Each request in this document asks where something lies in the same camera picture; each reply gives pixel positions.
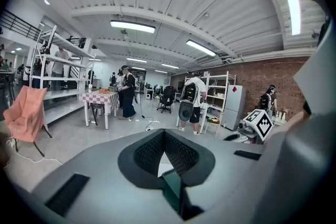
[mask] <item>checkered tablecloth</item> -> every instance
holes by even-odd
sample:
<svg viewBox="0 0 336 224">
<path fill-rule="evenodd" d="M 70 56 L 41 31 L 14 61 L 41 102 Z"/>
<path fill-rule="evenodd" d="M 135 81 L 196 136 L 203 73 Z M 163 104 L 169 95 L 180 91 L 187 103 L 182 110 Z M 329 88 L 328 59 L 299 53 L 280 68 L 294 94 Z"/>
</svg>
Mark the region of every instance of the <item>checkered tablecloth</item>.
<svg viewBox="0 0 336 224">
<path fill-rule="evenodd" d="M 119 107 L 119 96 L 117 92 L 100 93 L 99 91 L 83 93 L 82 101 L 94 104 L 106 104 L 112 109 Z"/>
</svg>

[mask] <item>brick wall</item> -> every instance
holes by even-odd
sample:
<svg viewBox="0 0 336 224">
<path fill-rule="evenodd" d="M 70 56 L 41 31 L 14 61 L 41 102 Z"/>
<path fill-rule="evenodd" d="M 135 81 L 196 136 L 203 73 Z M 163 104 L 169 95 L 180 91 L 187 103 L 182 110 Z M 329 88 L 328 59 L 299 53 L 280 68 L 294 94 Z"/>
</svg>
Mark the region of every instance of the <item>brick wall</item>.
<svg viewBox="0 0 336 224">
<path fill-rule="evenodd" d="M 258 105 L 260 96 L 270 84 L 277 87 L 278 110 L 288 109 L 286 119 L 302 109 L 304 98 L 293 76 L 307 61 L 307 57 L 282 58 L 247 63 L 237 63 L 218 68 L 208 68 L 211 75 L 225 74 L 229 71 L 236 75 L 236 84 L 246 87 L 244 116 Z M 172 76 L 171 86 L 177 88 L 178 82 L 188 74 Z"/>
</svg>

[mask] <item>light fixture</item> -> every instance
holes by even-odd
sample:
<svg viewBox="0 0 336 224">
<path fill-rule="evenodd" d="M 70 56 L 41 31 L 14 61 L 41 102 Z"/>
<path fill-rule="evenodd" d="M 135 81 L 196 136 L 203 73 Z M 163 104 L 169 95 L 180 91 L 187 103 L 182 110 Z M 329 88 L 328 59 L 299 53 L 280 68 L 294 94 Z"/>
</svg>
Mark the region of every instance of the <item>light fixture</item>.
<svg viewBox="0 0 336 224">
<path fill-rule="evenodd" d="M 205 52 L 206 54 L 209 54 L 210 56 L 215 56 L 216 55 L 216 53 L 214 53 L 213 51 L 208 50 L 207 48 L 203 47 L 202 45 L 200 45 L 200 44 L 198 44 L 198 43 L 196 43 L 196 42 L 194 42 L 190 39 L 187 41 L 187 45 L 192 46 L 192 47 L 194 47 L 198 50 L 201 50 L 202 52 Z"/>
<path fill-rule="evenodd" d="M 301 8 L 299 0 L 287 0 L 289 6 L 290 20 L 292 24 L 292 35 L 301 33 Z"/>
<path fill-rule="evenodd" d="M 132 67 L 133 69 L 139 69 L 139 70 L 145 70 L 144 68 L 140 68 L 140 67 Z"/>
<path fill-rule="evenodd" d="M 175 68 L 175 69 L 179 69 L 179 67 L 175 67 L 175 66 L 170 66 L 170 65 L 166 65 L 165 63 L 161 64 L 164 67 L 171 67 L 171 68 Z"/>
<path fill-rule="evenodd" d="M 168 72 L 165 72 L 165 71 L 159 71 L 159 70 L 156 70 L 155 72 L 160 72 L 160 73 L 168 73 Z"/>
<path fill-rule="evenodd" d="M 124 21 L 119 21 L 119 20 L 112 20 L 110 24 L 112 27 L 127 28 L 127 29 L 139 30 L 139 31 L 144 31 L 144 32 L 149 32 L 149 33 L 155 32 L 155 27 L 150 26 L 150 25 L 124 22 Z"/>
<path fill-rule="evenodd" d="M 130 61 L 137 61 L 137 62 L 147 62 L 145 60 L 139 60 L 139 59 L 133 59 L 133 58 L 126 58 L 127 60 L 130 60 Z"/>
</svg>

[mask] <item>black pants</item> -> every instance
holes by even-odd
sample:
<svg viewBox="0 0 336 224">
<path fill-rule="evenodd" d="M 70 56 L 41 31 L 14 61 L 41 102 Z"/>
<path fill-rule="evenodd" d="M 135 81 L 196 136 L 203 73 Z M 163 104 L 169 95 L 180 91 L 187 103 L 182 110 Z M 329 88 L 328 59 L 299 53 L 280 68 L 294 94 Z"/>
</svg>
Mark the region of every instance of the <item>black pants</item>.
<svg viewBox="0 0 336 224">
<path fill-rule="evenodd" d="M 132 97 L 124 96 L 122 116 L 125 118 L 129 118 L 135 114 L 134 107 L 132 106 L 133 98 L 134 96 Z"/>
<path fill-rule="evenodd" d="M 119 108 L 122 108 L 122 106 L 124 105 L 124 95 L 122 94 L 122 92 L 118 92 L 119 95 Z"/>
</svg>

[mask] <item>person wearing white shirt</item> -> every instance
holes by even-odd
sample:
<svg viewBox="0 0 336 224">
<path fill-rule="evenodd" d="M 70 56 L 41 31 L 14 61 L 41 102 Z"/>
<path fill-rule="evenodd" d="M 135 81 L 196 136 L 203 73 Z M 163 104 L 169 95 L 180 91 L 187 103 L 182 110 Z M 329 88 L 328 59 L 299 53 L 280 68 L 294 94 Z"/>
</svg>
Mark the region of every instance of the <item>person wearing white shirt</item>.
<svg viewBox="0 0 336 224">
<path fill-rule="evenodd" d="M 206 86 L 204 82 L 201 80 L 201 73 L 200 72 L 194 72 L 194 77 L 189 79 L 189 81 L 186 82 L 185 85 L 194 83 L 196 87 L 198 88 L 198 92 L 196 93 L 197 97 L 194 101 L 194 108 L 193 108 L 193 114 L 190 117 L 190 122 L 193 124 L 194 128 L 194 134 L 198 135 L 198 129 L 200 128 L 199 126 L 199 120 L 201 116 L 201 99 L 204 101 L 206 98 Z M 180 131 L 184 131 L 185 128 L 185 121 L 181 121 L 181 127 Z"/>
<path fill-rule="evenodd" d="M 70 56 L 68 55 L 68 53 L 64 51 L 63 48 L 61 47 L 59 47 L 59 51 L 55 53 L 55 56 L 65 60 L 70 60 Z M 51 70 L 51 76 L 61 78 L 63 73 L 63 66 L 64 64 L 61 62 L 54 62 L 54 66 L 52 67 Z M 54 91 L 60 90 L 61 88 L 60 80 L 53 80 L 51 84 Z"/>
<path fill-rule="evenodd" d="M 118 76 L 116 78 L 117 87 L 122 88 L 123 83 L 124 83 L 124 76 L 123 76 L 123 73 L 122 73 L 121 69 L 119 69 Z M 122 109 L 122 104 L 123 104 L 123 101 L 124 101 L 124 95 L 123 95 L 122 91 L 118 92 L 118 95 L 119 95 L 119 108 Z"/>
</svg>

